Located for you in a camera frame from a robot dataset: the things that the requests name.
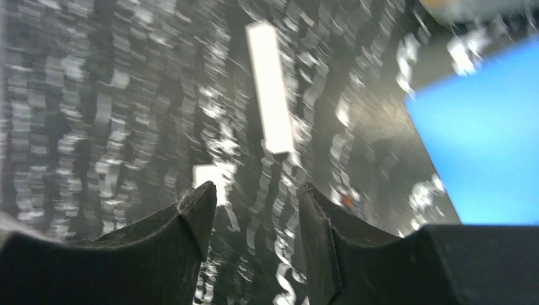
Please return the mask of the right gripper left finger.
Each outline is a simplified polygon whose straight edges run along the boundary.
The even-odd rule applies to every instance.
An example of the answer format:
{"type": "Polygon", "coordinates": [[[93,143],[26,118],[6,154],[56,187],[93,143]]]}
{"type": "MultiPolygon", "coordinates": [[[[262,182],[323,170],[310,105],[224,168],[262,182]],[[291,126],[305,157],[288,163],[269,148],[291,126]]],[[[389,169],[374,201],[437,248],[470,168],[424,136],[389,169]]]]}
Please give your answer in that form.
{"type": "Polygon", "coordinates": [[[2,304],[191,304],[216,186],[96,240],[62,243],[1,214],[2,304]]]}

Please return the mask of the white remote control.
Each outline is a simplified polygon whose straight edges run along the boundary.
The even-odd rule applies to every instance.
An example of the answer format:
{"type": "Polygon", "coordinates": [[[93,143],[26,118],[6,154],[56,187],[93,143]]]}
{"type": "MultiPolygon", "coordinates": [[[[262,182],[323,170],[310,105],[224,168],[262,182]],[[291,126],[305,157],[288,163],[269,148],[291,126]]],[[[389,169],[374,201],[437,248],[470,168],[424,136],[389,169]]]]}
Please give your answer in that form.
{"type": "Polygon", "coordinates": [[[294,139],[276,29],[263,20],[245,31],[265,146],[273,154],[291,153],[294,139]]]}

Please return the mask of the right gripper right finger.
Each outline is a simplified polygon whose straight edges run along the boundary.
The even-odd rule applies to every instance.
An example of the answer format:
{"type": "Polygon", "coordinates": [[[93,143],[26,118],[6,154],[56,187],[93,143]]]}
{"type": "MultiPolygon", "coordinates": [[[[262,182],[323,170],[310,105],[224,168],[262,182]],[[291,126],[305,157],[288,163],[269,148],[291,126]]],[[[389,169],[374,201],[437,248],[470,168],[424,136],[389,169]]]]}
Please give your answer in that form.
{"type": "Polygon", "coordinates": [[[394,236],[299,192],[312,304],[537,304],[536,226],[427,225],[394,236]]]}

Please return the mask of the small white battery cover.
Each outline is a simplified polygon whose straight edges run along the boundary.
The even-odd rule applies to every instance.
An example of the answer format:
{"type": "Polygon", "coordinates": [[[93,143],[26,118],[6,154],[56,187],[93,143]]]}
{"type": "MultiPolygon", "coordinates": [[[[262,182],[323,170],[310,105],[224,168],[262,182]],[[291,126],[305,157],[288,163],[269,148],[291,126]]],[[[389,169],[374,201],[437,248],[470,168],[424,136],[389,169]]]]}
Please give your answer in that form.
{"type": "Polygon", "coordinates": [[[193,187],[199,187],[207,181],[215,184],[217,190],[217,205],[229,205],[226,181],[222,170],[216,165],[195,165],[193,171],[193,187]]]}

